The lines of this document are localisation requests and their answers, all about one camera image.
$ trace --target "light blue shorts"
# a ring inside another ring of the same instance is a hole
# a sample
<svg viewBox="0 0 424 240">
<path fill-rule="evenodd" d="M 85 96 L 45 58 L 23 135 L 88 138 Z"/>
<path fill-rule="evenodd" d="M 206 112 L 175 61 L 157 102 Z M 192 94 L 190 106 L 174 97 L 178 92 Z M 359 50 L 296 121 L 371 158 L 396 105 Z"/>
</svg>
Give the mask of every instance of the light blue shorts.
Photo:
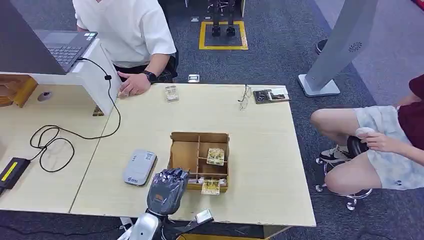
<svg viewBox="0 0 424 240">
<path fill-rule="evenodd" d="M 354 108 L 361 128 L 367 127 L 411 144 L 399 125 L 394 106 Z M 368 150 L 368 159 L 377 172 L 382 188 L 407 190 L 424 187 L 424 166 L 392 152 Z"/>
</svg>

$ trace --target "gray carpet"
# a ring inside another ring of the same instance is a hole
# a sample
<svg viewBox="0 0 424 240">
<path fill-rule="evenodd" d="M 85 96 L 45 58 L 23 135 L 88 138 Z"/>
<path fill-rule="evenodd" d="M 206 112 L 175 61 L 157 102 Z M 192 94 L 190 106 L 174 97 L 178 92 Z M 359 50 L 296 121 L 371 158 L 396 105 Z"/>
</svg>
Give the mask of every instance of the gray carpet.
<svg viewBox="0 0 424 240">
<path fill-rule="evenodd" d="M 319 136 L 311 127 L 311 113 L 326 107 L 364 107 L 375 104 L 375 101 L 351 64 L 335 77 L 342 94 L 321 98 L 304 96 L 297 83 L 297 76 L 306 73 L 311 67 L 317 57 L 314 53 L 315 43 L 327 37 L 330 31 L 314 0 L 246 1 L 244 22 L 249 46 L 247 51 L 198 50 L 200 23 L 190 22 L 190 16 L 200 15 L 195 10 L 200 1 L 191 1 L 189 9 L 183 7 L 183 1 L 172 3 L 169 8 L 170 28 L 180 51 L 178 82 L 185 82 L 188 74 L 198 73 L 203 83 L 210 84 L 286 85 L 293 98 L 290 104 L 317 227 L 293 227 L 275 239 L 387 239 L 366 234 L 361 237 L 365 231 L 396 240 L 424 239 L 424 191 L 421 189 L 376 190 L 360 201 L 354 212 L 346 209 L 343 198 L 315 192 L 314 185 L 323 180 L 322 169 L 314 163 L 315 156 L 321 150 L 330 148 L 332 143 Z M 70 1 L 13 2 L 33 28 L 75 28 Z M 117 218 L 95 216 L 9 211 L 0 213 L 0 225 L 13 226 L 27 232 L 45 230 L 86 233 L 105 230 L 118 223 Z M 5 239 L 13 240 L 113 240 L 121 231 L 70 237 L 50 234 L 23 236 L 6 229 L 1 232 L 6 236 Z"/>
</svg>

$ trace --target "speaker grille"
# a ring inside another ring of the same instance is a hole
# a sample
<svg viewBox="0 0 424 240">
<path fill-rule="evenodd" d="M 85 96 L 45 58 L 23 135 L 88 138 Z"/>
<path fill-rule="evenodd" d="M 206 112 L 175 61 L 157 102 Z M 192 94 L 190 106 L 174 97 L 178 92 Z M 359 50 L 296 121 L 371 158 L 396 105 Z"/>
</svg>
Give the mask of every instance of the speaker grille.
<svg viewBox="0 0 424 240">
<path fill-rule="evenodd" d="M 361 47 L 362 47 L 362 42 L 357 41 L 354 44 L 350 45 L 349 52 L 351 53 L 357 52 L 359 51 L 359 49 L 361 49 Z"/>
</svg>

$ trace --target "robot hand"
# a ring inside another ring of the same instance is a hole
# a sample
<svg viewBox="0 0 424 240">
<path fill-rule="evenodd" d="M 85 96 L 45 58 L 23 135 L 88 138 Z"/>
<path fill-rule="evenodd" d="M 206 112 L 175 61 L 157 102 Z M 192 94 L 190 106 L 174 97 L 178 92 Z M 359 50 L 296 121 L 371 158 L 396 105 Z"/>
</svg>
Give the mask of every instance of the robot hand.
<svg viewBox="0 0 424 240">
<path fill-rule="evenodd" d="M 156 173 L 147 195 L 148 210 L 162 216 L 174 214 L 180 207 L 188 180 L 189 172 L 181 168 Z"/>
</svg>

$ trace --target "robotic arm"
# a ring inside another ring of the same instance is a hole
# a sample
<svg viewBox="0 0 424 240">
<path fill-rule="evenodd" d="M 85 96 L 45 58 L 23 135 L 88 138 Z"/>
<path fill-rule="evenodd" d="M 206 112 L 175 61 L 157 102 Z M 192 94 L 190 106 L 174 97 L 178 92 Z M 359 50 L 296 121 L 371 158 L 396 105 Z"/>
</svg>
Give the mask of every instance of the robotic arm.
<svg viewBox="0 0 424 240">
<path fill-rule="evenodd" d="M 172 239 L 188 233 L 200 225 L 213 221 L 209 210 L 196 215 L 196 221 L 185 227 L 172 227 L 168 215 L 180 207 L 181 198 L 187 189 L 189 173 L 181 168 L 164 169 L 156 173 L 147 195 L 147 209 L 118 240 L 168 240 L 164 228 L 175 232 Z"/>
</svg>

